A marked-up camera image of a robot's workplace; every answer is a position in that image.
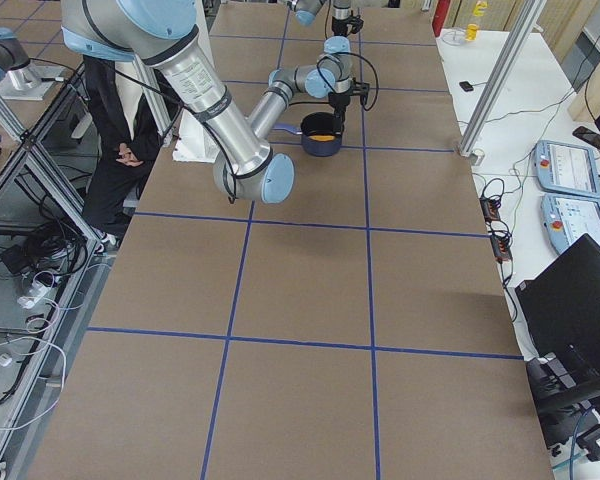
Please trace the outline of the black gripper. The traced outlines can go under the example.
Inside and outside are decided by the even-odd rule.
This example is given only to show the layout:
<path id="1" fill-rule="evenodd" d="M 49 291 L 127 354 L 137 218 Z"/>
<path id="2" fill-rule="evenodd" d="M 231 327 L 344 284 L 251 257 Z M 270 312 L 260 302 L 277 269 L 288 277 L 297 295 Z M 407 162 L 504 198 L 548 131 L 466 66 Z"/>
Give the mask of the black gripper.
<path id="1" fill-rule="evenodd" d="M 350 105 L 350 95 L 348 93 L 328 94 L 328 103 L 334 109 L 333 115 L 333 135 L 340 138 L 345 130 L 346 110 Z"/>

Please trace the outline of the small robot arm on cart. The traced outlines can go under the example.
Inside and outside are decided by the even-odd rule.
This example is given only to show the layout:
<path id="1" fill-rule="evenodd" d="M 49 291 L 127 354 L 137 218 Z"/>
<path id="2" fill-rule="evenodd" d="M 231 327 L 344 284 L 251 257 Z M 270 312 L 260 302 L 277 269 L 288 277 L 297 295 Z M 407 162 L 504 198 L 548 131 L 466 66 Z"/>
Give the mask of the small robot arm on cart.
<path id="1" fill-rule="evenodd" d="M 0 96 L 42 101 L 51 88 L 12 30 L 0 27 Z"/>

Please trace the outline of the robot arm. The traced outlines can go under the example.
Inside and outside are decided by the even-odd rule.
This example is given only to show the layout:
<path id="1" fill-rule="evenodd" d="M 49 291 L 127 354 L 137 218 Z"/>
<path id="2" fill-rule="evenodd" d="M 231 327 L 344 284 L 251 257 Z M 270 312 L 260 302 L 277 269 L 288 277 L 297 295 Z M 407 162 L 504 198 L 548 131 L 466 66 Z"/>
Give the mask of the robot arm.
<path id="1" fill-rule="evenodd" d="M 364 21 L 359 14 L 355 14 L 351 1 L 346 0 L 284 0 L 278 1 L 293 13 L 297 22 L 303 26 L 312 25 L 325 10 L 324 30 L 331 30 L 335 36 L 348 37 L 359 33 Z"/>
<path id="2" fill-rule="evenodd" d="M 199 45 L 194 2 L 64 1 L 61 12 L 70 50 L 111 61 L 139 59 L 161 72 L 218 144 L 214 181 L 230 199 L 284 201 L 293 187 L 294 165 L 273 150 L 267 135 L 295 94 L 322 99 L 352 86 L 350 42 L 332 36 L 315 64 L 272 72 L 267 90 L 245 116 Z"/>

